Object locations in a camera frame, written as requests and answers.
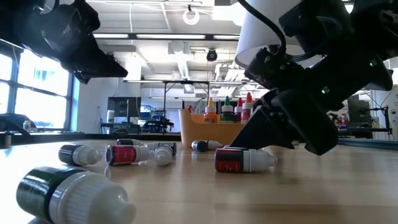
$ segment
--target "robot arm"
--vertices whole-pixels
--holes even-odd
[[[102,52],[93,31],[100,27],[98,13],[85,0],[71,5],[55,0],[42,14],[46,0],[5,0],[0,39],[35,54],[52,58],[82,83],[96,77],[126,77],[127,71]]]
[[[239,2],[272,26],[266,15],[258,14],[245,0]],[[395,12],[398,3],[391,1],[370,4],[369,0],[357,0],[353,13],[348,14],[340,0],[304,0],[284,14],[279,19],[284,33],[296,37],[305,53],[287,55],[280,35],[280,46],[257,53],[245,76],[270,92],[258,101],[261,109],[231,146],[293,148],[293,140],[304,138],[305,148],[314,154],[334,148],[338,130],[326,113],[341,109],[341,102],[362,88],[392,88],[392,70],[383,61],[397,56]],[[295,63],[317,54],[323,59],[311,68]]]

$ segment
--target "ceiling duct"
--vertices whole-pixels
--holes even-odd
[[[183,80],[190,80],[186,55],[190,55],[189,44],[181,40],[169,43],[169,55],[174,54],[177,59],[178,70]],[[193,85],[184,85],[184,93],[195,93]]]

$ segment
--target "window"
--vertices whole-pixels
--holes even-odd
[[[0,83],[0,114],[7,112],[9,85]]]
[[[12,59],[0,54],[0,79],[8,81],[11,78]]]
[[[15,113],[24,114],[38,128],[62,129],[65,122],[67,100],[61,96],[38,93],[18,88]]]
[[[28,50],[21,54],[18,83],[66,96],[68,79],[69,73],[60,63]]]

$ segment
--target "green bottle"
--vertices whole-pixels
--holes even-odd
[[[221,107],[221,123],[222,124],[233,124],[235,123],[234,108],[229,102],[229,97],[225,98],[225,104]]]

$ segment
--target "workbench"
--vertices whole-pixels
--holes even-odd
[[[0,150],[0,223],[40,223],[16,202],[19,181],[37,166],[58,166],[58,149],[69,142]],[[73,142],[104,153],[115,141]],[[337,224],[398,222],[398,152],[338,146],[324,156],[270,148],[279,163],[261,174],[215,172],[214,152],[179,147],[175,162],[157,167],[87,170],[121,184],[137,207],[138,224]]]

